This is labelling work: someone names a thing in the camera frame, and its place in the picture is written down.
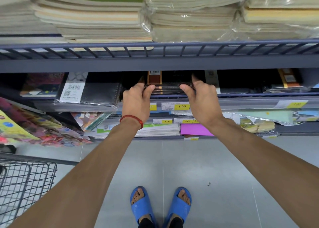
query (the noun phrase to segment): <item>pink paper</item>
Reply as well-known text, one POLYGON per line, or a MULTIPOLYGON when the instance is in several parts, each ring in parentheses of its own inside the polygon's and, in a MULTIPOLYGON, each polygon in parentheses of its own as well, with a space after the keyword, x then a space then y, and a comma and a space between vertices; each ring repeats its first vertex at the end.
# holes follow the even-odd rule
POLYGON ((181 135, 214 136, 202 124, 181 124, 181 135))

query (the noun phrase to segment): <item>grey floor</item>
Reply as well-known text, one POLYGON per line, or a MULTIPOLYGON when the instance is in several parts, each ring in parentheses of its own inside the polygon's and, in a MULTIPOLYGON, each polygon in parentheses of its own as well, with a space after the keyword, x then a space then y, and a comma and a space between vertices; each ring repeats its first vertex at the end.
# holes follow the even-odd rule
MULTIPOLYGON (((270 142, 319 166, 319 137, 278 137, 270 142)), ((79 161, 95 146, 21 146, 18 153, 79 161)), ((58 165, 55 182, 71 169, 58 165)), ((140 185, 147 189, 160 225, 175 189, 184 186, 193 199, 185 228, 297 228, 218 140, 133 141, 112 179, 95 227, 137 227, 129 198, 140 185)))

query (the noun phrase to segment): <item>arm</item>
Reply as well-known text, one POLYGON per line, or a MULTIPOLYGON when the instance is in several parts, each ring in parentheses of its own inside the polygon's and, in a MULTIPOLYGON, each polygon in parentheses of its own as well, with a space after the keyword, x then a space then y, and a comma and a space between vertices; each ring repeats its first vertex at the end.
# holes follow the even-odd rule
POLYGON ((319 168, 242 129, 222 115, 216 89, 193 77, 194 117, 215 135, 301 228, 319 227, 319 168))
MULTIPOLYGON (((150 115, 150 95, 155 88, 138 83, 123 93, 123 115, 134 115, 145 122, 150 115)), ((76 165, 55 187, 18 217, 17 227, 94 227, 114 173, 140 123, 126 117, 109 136, 76 165)))

